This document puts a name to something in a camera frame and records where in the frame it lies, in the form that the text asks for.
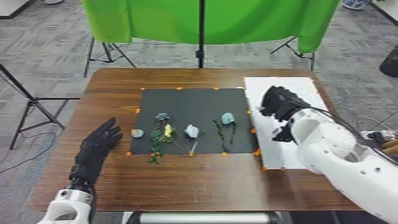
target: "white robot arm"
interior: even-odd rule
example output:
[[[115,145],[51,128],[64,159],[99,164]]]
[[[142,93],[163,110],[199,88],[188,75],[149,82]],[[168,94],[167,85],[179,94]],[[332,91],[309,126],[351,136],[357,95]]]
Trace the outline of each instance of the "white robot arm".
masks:
[[[288,124],[273,140],[293,140],[305,168],[323,174],[357,206],[389,223],[398,223],[398,166],[351,127],[296,95],[272,87],[261,105],[264,116]]]

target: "white paper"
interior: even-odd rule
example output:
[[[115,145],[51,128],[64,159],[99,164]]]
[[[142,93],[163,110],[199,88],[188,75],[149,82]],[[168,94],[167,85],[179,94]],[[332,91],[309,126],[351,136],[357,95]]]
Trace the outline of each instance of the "white paper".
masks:
[[[257,111],[263,95],[272,86],[282,86],[311,104],[327,110],[321,96],[314,87],[311,78],[304,77],[245,77],[245,96],[252,110],[252,124],[257,134],[257,143],[261,148],[263,165],[266,169],[305,169],[296,160],[296,145],[293,142],[275,142],[272,137],[273,130],[284,126],[272,117],[264,117]]]

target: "light stand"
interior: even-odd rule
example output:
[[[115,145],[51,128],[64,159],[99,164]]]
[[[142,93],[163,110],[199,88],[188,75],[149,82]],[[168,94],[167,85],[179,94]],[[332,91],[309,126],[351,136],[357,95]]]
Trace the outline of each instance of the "light stand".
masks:
[[[89,67],[90,67],[90,62],[92,61],[101,61],[105,63],[113,63],[117,61],[119,58],[124,58],[129,65],[136,68],[126,54],[122,53],[121,51],[121,48],[117,47],[117,45],[113,43],[106,44],[101,42],[101,45],[103,45],[103,51],[105,51],[105,55],[106,55],[106,60],[101,60],[101,59],[94,59],[90,57],[92,55],[92,49],[94,49],[94,43],[96,43],[96,40],[94,40],[94,37],[90,38],[90,47],[89,47],[89,55],[87,55],[87,61],[85,61],[85,69],[83,69],[83,78],[87,78],[87,72],[89,72]],[[121,56],[117,58],[112,58],[110,56],[110,51],[115,50],[121,54]]]
[[[195,51],[197,67],[204,67],[204,26],[206,26],[206,0],[199,0],[199,50]]]
[[[309,59],[309,61],[311,61],[311,71],[312,71],[312,70],[314,70],[314,53],[311,53],[311,57],[305,57],[305,56],[304,56],[304,53],[296,52],[296,50],[295,50],[293,47],[289,46],[289,42],[291,42],[295,39],[296,39],[296,37],[293,37],[293,38],[286,41],[286,43],[277,47],[277,49],[270,52],[270,54],[273,54],[273,53],[280,50],[282,47],[288,47],[289,50],[291,50],[293,53],[295,53],[295,56],[296,56],[298,58],[305,58],[305,59]]]
[[[5,77],[1,76],[0,74],[0,77],[3,79],[3,81],[7,82],[7,84],[10,85],[10,87],[16,89],[16,91],[19,92],[19,94],[26,97],[28,99],[28,102],[26,102],[26,107],[25,107],[25,111],[23,111],[23,116],[21,116],[21,121],[19,121],[19,124],[17,124],[17,128],[16,128],[16,133],[14,133],[14,137],[12,137],[12,142],[10,142],[10,146],[9,146],[9,150],[14,149],[14,144],[16,144],[16,139],[17,139],[17,136],[19,134],[32,130],[33,128],[41,127],[42,125],[46,124],[57,124],[58,127],[64,129],[64,125],[60,124],[58,120],[57,120],[57,117],[58,117],[58,114],[60,114],[60,111],[65,107],[65,103],[69,100],[80,100],[80,98],[46,98],[46,97],[33,97],[32,94],[28,93],[21,83],[17,82],[10,72],[7,71],[3,65],[0,64],[0,72],[3,73]],[[62,100],[62,105],[58,107],[58,110],[55,112],[55,115],[51,115],[51,113],[48,112],[46,108],[42,107],[41,105],[41,100]],[[25,120],[26,120],[26,116],[28,116],[28,112],[30,112],[30,108],[35,107],[41,111],[41,113],[44,114],[46,118],[48,118],[48,121],[41,122],[39,124],[28,126],[28,127],[23,127],[23,124],[25,124]]]

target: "white flower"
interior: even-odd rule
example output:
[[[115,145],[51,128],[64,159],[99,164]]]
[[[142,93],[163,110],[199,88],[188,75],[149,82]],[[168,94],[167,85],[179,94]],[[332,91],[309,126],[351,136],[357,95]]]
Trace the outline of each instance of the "white flower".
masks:
[[[190,138],[197,138],[199,136],[199,128],[190,124],[186,129],[184,129],[184,133],[190,136]]]

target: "cable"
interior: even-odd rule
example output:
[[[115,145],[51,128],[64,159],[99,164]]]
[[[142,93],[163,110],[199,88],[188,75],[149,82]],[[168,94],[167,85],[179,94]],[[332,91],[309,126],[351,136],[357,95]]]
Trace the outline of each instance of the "cable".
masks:
[[[57,135],[55,135],[51,132],[44,132],[44,133],[41,133],[41,134],[37,134],[37,135],[32,135],[32,136],[25,136],[25,135],[23,135],[23,137],[25,137],[25,138],[33,138],[33,137],[37,137],[37,136],[41,136],[41,135],[51,135],[51,136],[53,136],[51,143],[49,143],[46,149],[41,151],[41,153],[39,153],[30,159],[23,160],[14,166],[10,166],[7,169],[3,169],[3,170],[0,171],[0,174],[5,173],[9,170],[12,170],[16,167],[19,167],[30,160],[37,159],[39,156],[44,154],[44,152],[51,149],[53,144],[55,144],[55,140],[57,140]]]
[[[398,113],[398,110],[396,110],[396,112],[385,117],[385,119],[380,121],[380,123],[383,123],[383,122],[387,121],[387,119],[396,115],[396,113]]]
[[[367,116],[359,116],[357,117],[357,120],[355,120],[355,127],[359,128],[359,125],[357,125],[357,123],[359,123],[359,119],[367,119],[367,120],[371,120],[371,121],[375,121],[376,122],[376,126],[382,126],[387,130],[391,130],[392,131],[392,129],[389,128],[389,126],[375,119],[375,118],[371,118],[371,117],[367,117]]]

